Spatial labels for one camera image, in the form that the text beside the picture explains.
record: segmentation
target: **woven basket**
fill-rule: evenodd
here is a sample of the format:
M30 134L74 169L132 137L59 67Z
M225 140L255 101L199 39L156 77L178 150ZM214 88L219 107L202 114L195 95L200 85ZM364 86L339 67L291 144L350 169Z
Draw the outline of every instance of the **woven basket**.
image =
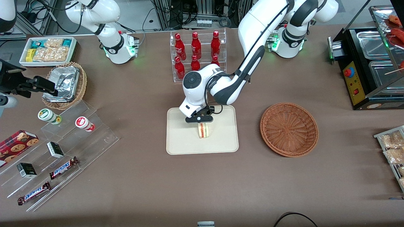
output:
M62 65L56 66L56 68L61 68L61 67L68 67L68 66L74 66L80 70L80 75L79 75L79 80L77 82L77 89L75 93L75 98L72 102L70 103L51 103L46 101L44 98L42 98L42 101L45 103L45 105L49 108L53 109L58 109L58 110L65 110L75 104L76 102L80 101L83 99L84 93L86 92L86 85L87 85L87 75L86 72L84 72L83 68L75 63L75 62L69 62L65 63Z
M265 110L260 130L265 143L286 157L308 154L318 140L318 128L313 116L293 103L277 103Z

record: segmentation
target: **yellow control panel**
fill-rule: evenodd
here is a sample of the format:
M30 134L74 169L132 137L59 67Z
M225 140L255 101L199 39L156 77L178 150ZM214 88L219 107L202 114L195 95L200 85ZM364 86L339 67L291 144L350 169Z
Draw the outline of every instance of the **yellow control panel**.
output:
M351 62L343 71L345 83L347 84L349 96L354 105L365 99L365 92L360 83L354 62Z

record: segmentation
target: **red emergency stop button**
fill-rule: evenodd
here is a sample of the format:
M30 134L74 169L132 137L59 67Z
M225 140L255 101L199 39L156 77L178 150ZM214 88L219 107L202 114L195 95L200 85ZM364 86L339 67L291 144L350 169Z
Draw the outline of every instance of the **red emergency stop button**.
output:
M346 76L348 78L352 78L354 76L354 74L355 74L355 70L352 67L344 70L344 76Z
M352 72L351 72L350 69L346 69L346 70L344 71L344 76L346 76L346 77L350 76L351 74L352 74Z

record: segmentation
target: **red switch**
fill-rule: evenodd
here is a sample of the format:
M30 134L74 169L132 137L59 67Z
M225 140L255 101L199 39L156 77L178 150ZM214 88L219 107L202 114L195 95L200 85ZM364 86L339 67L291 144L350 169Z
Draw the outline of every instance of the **red switch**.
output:
M344 76L349 77L352 74L352 71L350 69L346 69L344 71Z

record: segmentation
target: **aluminum foil container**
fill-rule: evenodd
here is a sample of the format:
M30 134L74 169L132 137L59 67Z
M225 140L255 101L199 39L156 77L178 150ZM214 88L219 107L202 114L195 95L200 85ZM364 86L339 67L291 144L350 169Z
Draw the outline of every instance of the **aluminum foil container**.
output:
M55 83L58 96L48 93L43 94L43 98L48 102L71 102L77 89L80 70L74 66L55 68L51 71L49 80Z

